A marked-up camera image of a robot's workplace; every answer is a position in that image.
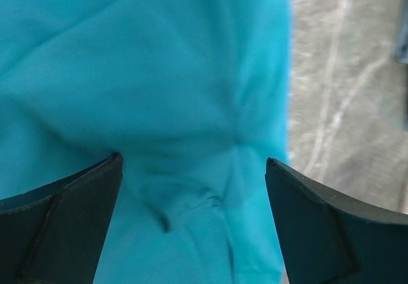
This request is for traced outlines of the teal t-shirt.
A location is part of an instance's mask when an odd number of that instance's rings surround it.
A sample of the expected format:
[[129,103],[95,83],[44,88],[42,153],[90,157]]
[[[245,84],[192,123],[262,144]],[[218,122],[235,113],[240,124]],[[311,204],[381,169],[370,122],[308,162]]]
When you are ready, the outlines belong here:
[[279,283],[289,0],[1,0],[1,196],[118,152],[96,283]]

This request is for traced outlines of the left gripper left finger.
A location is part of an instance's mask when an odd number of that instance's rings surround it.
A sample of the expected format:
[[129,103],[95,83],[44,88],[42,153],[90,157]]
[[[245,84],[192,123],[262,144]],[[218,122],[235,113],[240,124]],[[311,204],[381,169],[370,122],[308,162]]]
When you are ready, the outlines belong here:
[[122,181],[119,153],[1,200],[1,283],[92,283]]

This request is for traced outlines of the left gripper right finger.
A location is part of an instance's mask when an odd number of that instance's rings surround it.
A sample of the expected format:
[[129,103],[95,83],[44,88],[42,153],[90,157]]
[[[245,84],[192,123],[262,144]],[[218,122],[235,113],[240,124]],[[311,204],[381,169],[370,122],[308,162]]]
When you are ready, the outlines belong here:
[[407,215],[362,202],[279,160],[265,182],[290,283],[407,283]]

